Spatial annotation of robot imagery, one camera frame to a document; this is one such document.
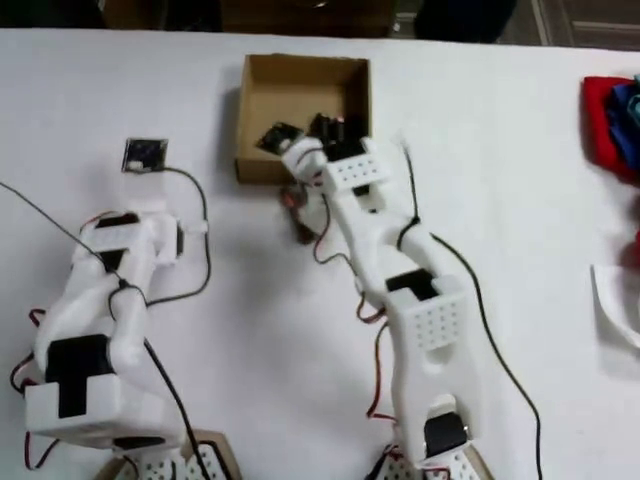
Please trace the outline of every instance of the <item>cloth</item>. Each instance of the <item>cloth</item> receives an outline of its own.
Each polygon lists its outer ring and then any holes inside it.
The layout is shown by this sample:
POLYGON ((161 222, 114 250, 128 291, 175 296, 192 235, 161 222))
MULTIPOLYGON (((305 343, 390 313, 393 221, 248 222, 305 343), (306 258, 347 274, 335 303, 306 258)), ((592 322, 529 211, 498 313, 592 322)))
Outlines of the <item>cloth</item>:
POLYGON ((609 134, 606 105, 611 89, 629 85, 633 80, 621 77, 586 77, 582 83, 582 98, 588 120, 588 133, 593 146, 593 161, 602 168, 625 179, 635 179, 636 172, 626 163, 609 134))
POLYGON ((640 75, 635 75, 633 77, 636 82, 636 95, 631 97, 627 104, 627 113, 636 127, 638 127, 638 132, 640 133, 640 75))
POLYGON ((629 105, 638 93, 635 83, 616 85, 607 104, 609 132, 629 168, 640 168, 640 130, 629 114, 629 105))

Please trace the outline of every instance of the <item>black wire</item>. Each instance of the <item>black wire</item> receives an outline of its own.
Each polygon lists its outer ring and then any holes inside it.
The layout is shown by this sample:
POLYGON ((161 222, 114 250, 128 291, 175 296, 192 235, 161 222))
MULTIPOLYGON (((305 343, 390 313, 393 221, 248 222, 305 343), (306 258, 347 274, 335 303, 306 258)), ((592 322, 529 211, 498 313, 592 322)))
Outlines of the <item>black wire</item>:
POLYGON ((411 182, 411 197, 413 199, 413 217, 409 221, 409 224, 404 227, 398 235, 398 241, 396 242, 396 248, 402 251, 402 240, 409 230, 420 223, 420 215, 418 214, 418 198, 416 195, 416 180, 413 176, 413 162, 411 161, 411 155, 409 154, 409 148, 406 145, 402 146, 404 157, 407 160, 407 166, 409 167, 409 181, 411 182))
POLYGON ((333 255, 328 256, 327 258, 320 258, 318 256, 318 248, 320 247, 320 243, 322 243, 322 240, 324 240, 324 238, 327 236, 327 233, 329 232, 329 227, 331 227, 331 209, 329 208, 329 202, 327 202, 327 197, 325 194, 322 194, 322 201, 324 202, 324 210, 327 216, 327 222, 325 223, 324 228, 322 229, 322 232, 318 236, 318 239, 316 240, 316 243, 313 246, 313 259, 319 265, 326 265, 329 262, 332 262, 338 258, 341 258, 349 266, 349 268, 351 269, 351 272, 353 272, 353 276, 357 278, 358 274, 356 273, 356 269, 353 266, 353 263, 351 263, 351 259, 346 253, 337 252, 337 253, 334 253, 333 255))
MULTIPOLYGON (((418 214, 418 199, 416 195, 416 183, 413 175, 413 165, 411 162, 411 155, 409 154, 409 149, 407 148, 406 145, 403 146, 403 150, 404 150, 405 158, 407 159, 407 165, 409 167, 409 180, 411 181, 411 196, 413 198, 413 218, 411 219, 409 224, 402 229, 402 231, 400 232, 400 235, 398 236, 398 242, 396 244, 396 247, 398 248, 398 250, 401 250, 402 239, 405 236, 405 234, 412 227, 420 223, 420 216, 418 214)), ((535 417, 535 420, 536 420, 536 469, 538 472, 538 479, 542 480, 542 460, 541 460, 541 454, 540 454, 542 424, 540 421, 540 414, 538 412, 538 408, 536 407, 535 403, 533 403, 533 400, 531 400, 531 397, 529 397, 524 387, 520 384, 515 374, 511 371, 511 368, 509 367, 506 360, 502 356, 502 353, 500 352, 500 349, 498 348, 498 345, 495 339, 493 338, 493 334, 491 333, 491 328, 489 327, 489 322, 487 321, 487 313, 484 308, 484 301, 482 299, 482 290, 480 289, 480 281, 478 280, 478 276, 476 275, 476 272, 473 270, 473 268, 471 267, 467 259, 464 258, 464 256, 460 252, 458 252, 455 248, 453 248, 445 240, 438 237, 437 235, 432 233, 431 237, 433 237, 433 239, 436 242, 438 242, 440 245, 446 248, 451 254, 453 254, 454 257, 458 259, 460 263, 462 263, 464 268, 467 270, 467 272, 471 276, 471 279, 473 280, 473 287, 476 291, 476 298, 478 299, 478 307, 480 308, 480 317, 482 318, 482 326, 487 335, 487 338, 489 339, 489 343, 491 344, 493 353, 496 355, 498 362, 506 372, 509 379, 513 382, 515 387, 518 389, 518 391, 520 392, 524 400, 527 402, 527 404, 531 408, 531 411, 533 412, 533 416, 535 417)))
MULTIPOLYGON (((116 290, 114 290, 113 292, 111 292, 109 294, 109 297, 107 299, 107 306, 109 308, 109 314, 111 315, 111 318, 113 319, 114 322, 117 322, 117 320, 116 320, 115 315, 113 314, 113 309, 111 307, 111 302, 112 302, 112 300, 113 300, 113 298, 115 297, 116 294, 118 294, 119 292, 122 292, 124 290, 127 290, 127 289, 133 289, 133 290, 137 290, 138 292, 140 292, 145 304, 148 305, 147 300, 146 300, 146 298, 144 296, 144 293, 142 292, 142 290, 140 290, 139 287, 136 287, 135 285, 127 284, 126 282, 125 282, 125 284, 121 283, 121 285, 116 290)), ((187 410, 184 407, 184 404, 182 403, 182 399, 180 398, 180 395, 178 394, 178 391, 176 390, 176 387, 173 385, 173 382, 171 381, 171 377, 169 377, 169 374, 165 370, 164 365, 162 365, 162 362, 160 361, 160 359, 158 358, 158 355, 156 354, 155 350, 151 346, 151 343, 146 338, 144 339, 144 348, 149 353, 149 356, 151 357, 151 360, 153 361, 153 363, 156 366, 156 368, 158 369, 158 372, 160 373, 160 376, 162 377, 164 382, 167 384, 167 388, 169 389, 169 392, 171 392, 171 396, 175 400, 176 405, 178 406, 178 410, 180 410, 180 416, 182 417, 182 421, 184 422, 184 426, 185 426, 185 429, 187 431, 187 437, 189 438, 189 443, 191 443, 191 448, 193 449, 193 454, 196 456, 196 460, 198 461, 198 465, 200 466, 200 470, 202 471, 202 476, 206 480, 211 480, 211 478, 209 477, 209 473, 207 471, 207 467, 204 464, 204 460, 202 458, 202 455, 200 454, 200 450, 198 450, 198 441, 196 440, 196 436, 193 433, 193 427, 191 426, 191 421, 189 420, 189 415, 187 414, 187 410)))
POLYGON ((467 259, 464 258, 460 252, 458 252, 455 248, 453 248, 445 240, 438 237, 437 235, 432 233, 431 236, 436 242, 438 242, 444 248, 449 250, 449 252, 451 252, 453 256, 460 261, 460 263, 462 263, 464 268, 467 270, 467 272, 471 276, 471 279, 473 280, 473 287, 475 288, 476 298, 478 299, 478 306, 480 308, 480 317, 482 318, 482 326, 484 327, 484 331, 487 334, 487 338, 489 339, 489 343, 491 344, 493 353, 495 353, 498 359, 498 362, 500 362, 500 365, 502 365, 502 368, 507 373, 507 376, 511 379, 515 387, 518 389, 522 397, 525 399, 525 401, 531 408, 531 411, 533 412, 533 416, 536 419, 536 469, 538 470, 538 479, 542 480, 542 461, 540 458, 541 457, 540 437, 541 437, 542 425, 540 422, 540 414, 538 413, 538 409, 535 403, 533 403, 533 400, 531 400, 531 397, 529 397, 524 387, 520 384, 515 374, 511 371, 511 368, 509 367, 506 360, 502 356, 502 353, 500 353, 500 349, 498 348, 498 345, 495 339, 493 338, 493 334, 491 333, 491 328, 489 327, 489 322, 487 321, 487 314, 484 308, 484 301, 482 299, 482 290, 480 290, 480 282, 478 281, 478 276, 476 275, 476 272, 473 270, 473 268, 471 267, 467 259))
MULTIPOLYGON (((128 173, 135 173, 137 175, 146 175, 147 173, 156 173, 156 171, 154 171, 154 172, 127 171, 127 172, 128 173)), ((198 180, 196 180, 196 178, 193 175, 191 175, 189 172, 187 172, 185 170, 181 170, 179 168, 163 167, 161 170, 157 170, 157 172, 159 172, 159 173, 161 173, 161 172, 172 172, 172 173, 177 173, 179 175, 182 175, 182 176, 188 178, 189 180, 191 180, 191 182, 198 189, 198 193, 200 194, 200 200, 202 201, 202 217, 203 217, 204 221, 207 224, 207 231, 204 234, 204 255, 205 255, 205 259, 206 259, 206 263, 207 263, 207 273, 206 273, 204 281, 202 282, 200 287, 196 288, 195 290, 193 290, 191 292, 181 293, 181 294, 178 294, 178 295, 170 295, 170 296, 167 296, 167 297, 156 298, 154 300, 150 300, 147 303, 147 306, 149 306, 149 307, 151 307, 153 305, 158 305, 159 303, 167 303, 167 302, 173 302, 173 301, 176 301, 176 300, 184 300, 185 298, 189 298, 189 297, 193 297, 195 295, 198 295, 199 293, 202 293, 202 291, 205 288, 207 288, 207 285, 209 284, 209 280, 211 279, 211 250, 209 248, 209 209, 208 209, 208 206, 207 206, 207 197, 206 197, 206 195, 204 193, 204 190, 202 189, 202 186, 200 185, 198 180)))
POLYGON ((104 259, 100 256, 99 253, 95 252, 86 243, 84 243, 82 240, 80 240, 78 237, 76 237, 73 233, 71 233, 69 230, 67 230, 62 225, 60 225, 60 223, 58 223, 56 220, 54 220, 51 217, 51 215, 49 215, 47 212, 42 210, 38 205, 33 203, 31 200, 29 200, 29 198, 27 198, 26 195, 24 195, 23 193, 19 192, 18 190, 16 190, 12 186, 7 185, 6 183, 4 183, 2 181, 0 181, 0 187, 3 187, 6 190, 10 191, 11 193, 15 194, 18 198, 20 198, 22 201, 24 201, 27 205, 29 205, 31 208, 36 210, 40 215, 42 215, 44 218, 49 220, 58 230, 60 230, 66 236, 68 236, 73 241, 75 241, 78 245, 81 245, 87 252, 89 252, 91 255, 93 255, 98 260, 100 260, 100 263, 102 263, 102 265, 104 265, 104 268, 107 271, 107 273, 113 273, 116 277, 118 277, 119 280, 123 280, 123 278, 120 275, 118 275, 118 272, 116 272, 115 270, 109 268, 109 266, 104 261, 104 259))
POLYGON ((123 455, 122 459, 127 462, 129 465, 131 465, 131 468, 133 468, 133 472, 136 475, 136 480, 140 479, 140 470, 138 470, 138 465, 136 465, 136 462, 133 461, 133 459, 131 457, 129 457, 128 455, 123 455))

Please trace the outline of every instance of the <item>black component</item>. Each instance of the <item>black component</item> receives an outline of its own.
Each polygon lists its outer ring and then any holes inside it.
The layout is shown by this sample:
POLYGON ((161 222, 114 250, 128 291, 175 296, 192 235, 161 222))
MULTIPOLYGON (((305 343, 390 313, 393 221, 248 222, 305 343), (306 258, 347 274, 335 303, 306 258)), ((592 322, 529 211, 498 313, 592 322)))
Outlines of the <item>black component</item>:
POLYGON ((164 438, 162 437, 119 437, 113 439, 114 447, 122 450, 133 450, 134 448, 152 447, 154 445, 162 445, 164 438))
POLYGON ((176 257, 184 252, 184 230, 178 225, 178 238, 176 239, 176 257))
POLYGON ((304 132, 293 125, 278 122, 258 140, 258 148, 282 155, 304 132))
POLYGON ((337 162, 345 158, 355 157, 366 153, 360 139, 349 139, 341 143, 333 143, 324 148, 324 153, 329 162, 337 162))
POLYGON ((122 171, 160 172, 164 168, 168 140, 129 138, 124 150, 122 171))
POLYGON ((369 195, 369 184, 366 185, 360 185, 359 187, 356 187, 353 190, 353 194, 356 197, 362 197, 363 195, 369 195))
POLYGON ((58 417, 87 413, 87 378, 114 373, 106 335, 54 340, 47 351, 45 381, 58 383, 58 417))
POLYGON ((135 213, 125 213, 117 217, 101 218, 96 228, 117 227, 119 225, 132 225, 138 223, 140 219, 135 213))
POLYGON ((359 140, 369 135, 367 120, 361 115, 348 115, 344 118, 344 135, 346 139, 359 140))
POLYGON ((347 140, 344 118, 338 117, 331 121, 331 124, 329 125, 329 135, 336 143, 342 143, 347 140))
POLYGON ((422 302, 438 296, 438 292, 431 285, 433 278, 433 275, 425 269, 419 268, 418 270, 387 279, 387 289, 390 292, 395 292, 396 290, 409 288, 418 300, 422 302))
POLYGON ((124 252, 126 252, 125 249, 109 250, 107 252, 98 252, 98 256, 102 259, 102 264, 107 272, 117 272, 124 252))
POLYGON ((321 113, 318 113, 309 127, 309 136, 316 137, 322 142, 322 145, 329 145, 331 142, 331 136, 329 133, 329 127, 331 125, 331 118, 321 113))
POLYGON ((318 138, 323 146, 347 141, 359 141, 367 136, 367 127, 361 116, 330 118, 318 113, 309 127, 310 137, 318 138))
POLYGON ((424 424, 424 438, 427 442, 427 458, 464 445, 468 440, 464 423, 454 412, 427 420, 424 424))

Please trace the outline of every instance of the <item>electrical cable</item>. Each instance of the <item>electrical cable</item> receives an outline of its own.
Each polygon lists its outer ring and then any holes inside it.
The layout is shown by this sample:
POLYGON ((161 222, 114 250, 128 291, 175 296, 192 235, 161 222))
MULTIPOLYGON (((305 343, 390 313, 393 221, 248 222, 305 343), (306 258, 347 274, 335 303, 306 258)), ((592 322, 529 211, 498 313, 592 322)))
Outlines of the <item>electrical cable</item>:
POLYGON ((478 276, 476 275, 476 272, 473 270, 473 268, 471 267, 467 259, 464 258, 464 256, 462 256, 460 252, 458 252, 455 248, 453 248, 451 245, 449 245, 446 241, 444 241, 442 238, 438 237, 437 235, 432 233, 431 236, 436 242, 438 242, 440 245, 446 248, 454 257, 456 257, 469 273, 469 276, 473 281, 473 287, 476 291, 476 298, 478 300, 478 306, 480 308, 480 317, 482 318, 482 326, 484 328, 485 333, 487 334, 487 338, 489 339, 489 343, 491 344, 493 353, 495 354, 496 358, 498 359, 498 362, 506 372, 507 376, 509 377, 513 385, 516 387, 516 389, 518 389, 518 391, 520 392, 520 395, 522 395, 524 400, 529 405, 529 408, 531 408, 531 411, 533 412, 533 416, 535 417, 535 420, 536 420, 536 447, 535 447, 536 448, 536 470, 538 473, 538 480, 542 480, 542 460, 541 460, 541 453, 540 453, 542 425, 540 421, 540 413, 538 412, 538 408, 536 407, 536 404, 533 402, 533 400, 531 400, 531 397, 529 397, 524 387, 520 384, 520 381, 517 379, 515 374, 511 371, 511 368, 509 367, 506 360, 502 356, 502 353, 500 352, 500 349, 498 348, 498 345, 496 344, 496 341, 493 338, 493 334, 491 333, 491 328, 489 327, 489 323, 487 321, 487 314, 484 308, 482 290, 480 290, 480 282, 478 280, 478 276))
MULTIPOLYGON (((113 319, 113 321, 116 323, 117 323, 117 319, 113 313, 113 308, 111 306, 111 303, 116 294, 128 289, 138 291, 140 295, 142 295, 142 299, 144 300, 145 304, 148 305, 147 300, 144 296, 144 292, 139 287, 135 285, 130 285, 126 282, 124 284, 121 284, 118 287, 118 289, 114 290, 109 294, 109 297, 107 299, 107 307, 109 308, 109 314, 111 315, 111 318, 113 319)), ((160 359, 158 358, 158 355, 156 354, 155 350, 151 346, 151 343, 146 338, 144 339, 144 348, 149 353, 151 360, 153 361, 154 365, 158 369, 160 376, 166 383, 167 388, 169 389, 169 392, 171 392, 171 396, 173 397, 174 401, 176 402, 176 405, 178 406, 178 410, 180 411, 180 416, 182 417, 182 421, 187 431, 187 437, 189 438, 189 443, 191 443, 191 448, 193 449, 193 454, 195 455, 196 460, 198 461, 198 465, 200 466, 200 470, 202 471, 202 476, 206 480, 211 480, 211 478, 209 477, 209 473, 207 471, 207 467, 204 463, 204 459, 202 458, 202 455, 200 454, 200 450, 198 449, 198 441, 196 440, 196 436, 193 433, 193 427, 191 426, 189 415, 187 414, 187 410, 184 407, 184 404, 182 403, 182 399, 180 398, 180 395, 178 394, 176 387, 173 385, 173 381, 171 380, 171 377, 169 377, 169 374, 167 373, 164 366, 162 365, 162 362, 160 361, 160 359)))
POLYGON ((206 195, 204 193, 204 190, 203 190, 202 186, 200 185, 198 180, 196 180, 196 178, 193 175, 191 175, 189 172, 187 172, 186 170, 182 170, 180 168, 175 168, 175 167, 162 167, 162 169, 157 170, 157 171, 153 171, 153 172, 136 172, 136 171, 130 171, 130 170, 127 170, 127 172, 128 173, 135 173, 137 175, 146 175, 148 173, 171 172, 171 173, 176 173, 178 175, 182 175, 183 177, 186 177, 198 189, 198 193, 200 194, 200 200, 202 202, 202 217, 203 217, 203 220, 205 221, 205 223, 207 224, 207 230, 204 233, 204 255, 205 255, 205 260, 206 260, 206 264, 207 264, 207 272, 205 274, 205 278, 204 278, 202 284, 198 288, 196 288, 195 290, 190 291, 190 292, 181 293, 181 294, 178 294, 178 295, 169 295, 169 296, 166 296, 166 297, 156 298, 154 300, 150 300, 147 303, 147 306, 151 307, 153 305, 158 305, 160 303, 168 303, 168 302, 173 302, 173 301, 176 301, 176 300, 184 300, 185 298, 194 297, 194 296, 202 293, 202 291, 205 288, 207 288, 207 285, 209 284, 209 280, 211 280, 211 249, 209 248, 209 208, 208 208, 208 205, 207 205, 207 197, 206 197, 206 195))
MULTIPOLYGON (((406 145, 403 146, 403 149, 404 149, 405 158, 407 160, 407 165, 409 167, 409 180, 411 181, 411 196, 413 199, 413 218, 411 219, 409 224, 400 232, 400 235, 398 236, 398 242, 396 244, 398 250, 401 250, 402 239, 404 238, 406 233, 413 226, 420 223, 420 216, 418 214, 418 199, 416 195, 416 184, 415 184, 415 178, 413 174, 413 165, 411 161, 411 155, 409 154, 409 149, 407 148, 406 145)), ((540 414, 538 412, 538 408, 536 407, 535 403, 533 402, 533 400, 531 400, 531 397, 529 397, 529 395, 527 394, 526 390, 524 389, 520 381, 517 379, 515 374, 511 371, 509 364, 506 362, 506 360, 502 356, 502 353, 500 352, 500 349, 498 348, 498 345, 495 339, 493 338, 493 333, 491 332, 491 328, 489 327, 489 322, 487 321, 487 313, 484 307, 482 290, 480 289, 480 281, 478 280, 478 276, 476 275, 476 272, 473 270, 473 268, 471 267, 471 264, 467 261, 467 259, 460 252, 458 252, 453 246, 451 246, 444 239, 438 237, 433 233, 431 233, 431 237, 437 243, 439 243, 445 249, 447 249, 454 257, 456 257, 456 259, 458 259, 458 261, 464 266, 465 270, 471 277, 473 281, 473 287, 476 293, 476 298, 478 301, 478 307, 480 309, 480 317, 482 318, 482 327, 484 328, 487 338, 489 339, 489 343, 491 344, 491 349, 493 350, 493 353, 495 354, 496 358, 498 359, 498 362, 504 369, 505 373, 507 374, 507 376, 509 377, 513 385, 516 387, 518 392, 520 392, 520 395, 522 395, 525 402, 529 405, 529 407, 531 408, 531 411, 533 412, 533 416, 536 421, 536 439, 535 439, 536 470, 538 473, 538 480, 542 480, 542 460, 541 460, 541 453, 540 453, 542 425, 540 421, 540 414)))
POLYGON ((24 357, 22 360, 20 360, 20 362, 15 367, 13 367, 13 370, 11 370, 11 373, 9 374, 9 383, 11 384, 11 388, 13 388, 16 392, 18 392, 23 397, 24 397, 25 388, 31 385, 37 385, 37 384, 31 378, 27 377, 22 380, 20 385, 18 385, 16 382, 16 377, 22 370, 24 370, 24 368, 27 365, 29 365, 33 361, 34 358, 35 356, 33 352, 30 352, 29 355, 24 357))
POLYGON ((73 233, 71 233, 69 230, 67 230, 62 225, 60 225, 60 223, 58 223, 56 220, 54 220, 51 217, 51 215, 49 215, 47 212, 42 210, 38 205, 33 203, 31 200, 29 200, 29 198, 27 198, 24 194, 22 194, 21 192, 19 192, 18 190, 16 190, 12 186, 7 185, 6 183, 4 183, 2 181, 0 181, 0 187, 3 187, 4 189, 10 191, 14 195, 16 195, 18 198, 20 198, 22 201, 24 201, 27 205, 29 205, 31 208, 33 208, 38 213, 40 213, 40 215, 42 215, 44 218, 49 220, 58 230, 60 230, 62 233, 64 233, 67 237, 71 238, 78 245, 82 246, 91 255, 96 257, 100 261, 100 263, 102 263, 102 265, 104 265, 104 268, 108 273, 113 273, 116 277, 118 277, 119 280, 122 280, 122 277, 120 275, 118 275, 118 272, 116 272, 113 269, 110 269, 109 266, 107 265, 107 263, 103 260, 103 258, 100 256, 99 253, 96 253, 86 243, 84 243, 82 240, 80 240, 78 237, 76 237, 73 233))
MULTIPOLYGON (((46 313, 44 310, 42 310, 41 308, 34 308, 29 312, 29 319, 33 322, 33 324, 36 327, 40 326, 40 322, 35 318, 35 314, 44 314, 46 313)), ((22 380, 22 382, 20 383, 20 385, 18 385, 16 383, 16 376, 27 366, 29 365, 29 363, 31 363, 34 359, 34 354, 33 351, 29 352, 29 355, 27 355, 24 359, 22 359, 14 368, 13 370, 11 370, 11 373, 9 374, 9 383, 11 384, 11 387, 18 392, 22 397, 24 397, 25 395, 25 389, 29 386, 32 385, 37 385, 37 383, 35 381, 33 381, 31 378, 26 377, 22 380)), ((39 470, 40 468, 42 468, 42 466, 45 464, 45 462, 47 461, 47 458, 49 458, 49 455, 51 455, 51 452, 53 451, 53 449, 60 443, 60 440, 56 439, 53 440, 49 446, 46 448, 46 450, 44 451, 44 453, 42 454, 42 456, 40 457, 40 460, 38 460, 36 462, 35 466, 31 465, 31 432, 27 431, 24 434, 24 466, 27 470, 39 470)))
POLYGON ((42 309, 42 308, 32 308, 29 311, 29 320, 31 320, 31 323, 33 323, 36 327, 40 327, 40 320, 38 320, 38 315, 45 315, 47 312, 42 309))
MULTIPOLYGON (((323 258, 323 259, 321 259, 319 257, 319 255, 318 255, 318 249, 320 247, 320 243, 327 236, 327 232, 329 232, 329 227, 331 227, 331 209, 329 208, 329 202, 327 201, 327 197, 326 197, 325 194, 322 194, 322 201, 324 203, 324 209, 325 209, 325 214, 326 214, 326 217, 327 217, 327 221, 326 221, 326 223, 324 225, 324 228, 322 229, 322 232, 318 236, 318 239, 316 240, 316 243, 313 246, 313 259, 319 265, 326 265, 327 263, 332 262, 333 260, 341 258, 347 263, 347 265, 351 269, 351 272, 353 273, 353 276, 355 278, 358 278, 358 274, 356 273, 356 269, 353 266, 353 263, 351 263, 351 259, 347 256, 346 253, 343 253, 343 252, 334 253, 333 255, 330 255, 329 257, 323 258)), ((362 316, 362 308, 364 307, 365 300, 366 300, 365 299, 365 294, 362 293, 361 296, 360 296, 360 303, 358 304, 358 307, 356 308, 356 316, 358 317, 359 320, 363 321, 364 323, 371 324, 371 323, 377 322, 382 317, 384 317, 385 312, 386 312, 384 307, 380 308, 376 313, 374 313, 373 315, 371 315, 369 317, 363 317, 362 316)))
POLYGON ((364 307, 366 301, 366 296, 365 293, 362 292, 362 294, 360 295, 360 303, 358 304, 358 308, 356 309, 356 316, 358 317, 359 320, 361 320, 364 323, 367 324, 373 324, 376 323, 378 320, 380 320, 382 317, 385 316, 386 314, 386 310, 384 307, 382 307, 380 310, 378 310, 377 312, 375 312, 373 315, 370 315, 368 317, 363 317, 362 316, 362 309, 364 307))
POLYGON ((396 421, 395 417, 377 412, 378 403, 380 403, 380 392, 382 390, 382 365, 380 363, 380 339, 382 338, 382 333, 388 327, 389 327, 389 322, 384 322, 384 325, 382 325, 382 327, 380 327, 380 330, 378 330, 378 335, 376 335, 375 351, 374 351, 375 365, 376 365, 376 386, 375 386, 375 393, 373 395, 373 402, 371 403, 371 406, 367 410, 367 418, 378 418, 381 420, 391 420, 395 422, 396 421))
POLYGON ((128 456, 128 455, 123 455, 122 459, 127 462, 129 465, 131 465, 131 468, 133 468, 133 473, 136 476, 136 480, 140 479, 140 470, 138 469, 138 465, 136 465, 136 462, 133 461, 133 459, 128 456))
POLYGON ((320 265, 326 265, 327 263, 332 262, 333 260, 342 258, 351 269, 351 272, 353 272, 353 276, 357 277, 358 274, 356 273, 356 270, 353 267, 353 264, 351 263, 351 259, 347 256, 346 253, 338 252, 328 256, 327 258, 322 258, 322 259, 318 255, 320 243, 322 242, 322 240, 324 240, 324 237, 327 236, 327 233, 329 232, 329 227, 331 226, 331 210, 329 209, 329 202, 327 201, 327 196, 324 193, 322 194, 322 201, 324 202, 324 210, 327 217, 327 223, 325 223, 324 228, 322 229, 322 232, 318 236, 316 243, 313 245, 313 259, 316 261, 316 263, 320 265))
POLYGON ((27 467, 27 470, 40 470, 58 443, 60 443, 60 440, 52 441, 40 457, 40 460, 38 460, 35 465, 31 465, 31 432, 26 432, 24 434, 24 465, 27 467))
POLYGON ((409 167, 409 181, 411 182, 411 196, 413 197, 413 217, 411 217, 411 220, 409 221, 409 223, 407 224, 406 227, 404 227, 401 231, 400 234, 398 235, 398 241, 396 242, 396 248, 399 251, 402 251, 402 240, 404 239, 404 236, 407 234, 407 232, 409 230, 411 230, 413 227, 415 227, 416 225, 418 225, 420 223, 420 215, 418 214, 418 201, 417 201, 417 195, 416 195, 416 180, 413 176, 413 162, 411 161, 411 154, 409 153, 409 148, 407 147, 407 145, 403 145, 402 146, 402 150, 404 152, 404 156, 407 160, 407 166, 409 167))

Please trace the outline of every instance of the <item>red fabric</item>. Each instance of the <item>red fabric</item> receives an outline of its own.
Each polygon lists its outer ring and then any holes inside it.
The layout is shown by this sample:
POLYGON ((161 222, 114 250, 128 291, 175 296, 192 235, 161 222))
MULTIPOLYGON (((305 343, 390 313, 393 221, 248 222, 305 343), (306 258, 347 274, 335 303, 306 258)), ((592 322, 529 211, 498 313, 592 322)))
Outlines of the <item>red fabric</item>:
POLYGON ((595 154, 594 161, 602 168, 627 179, 635 179, 637 174, 625 164, 611 140, 606 101, 613 87, 631 83, 634 83, 633 80, 621 77, 585 77, 582 84, 582 95, 595 154))

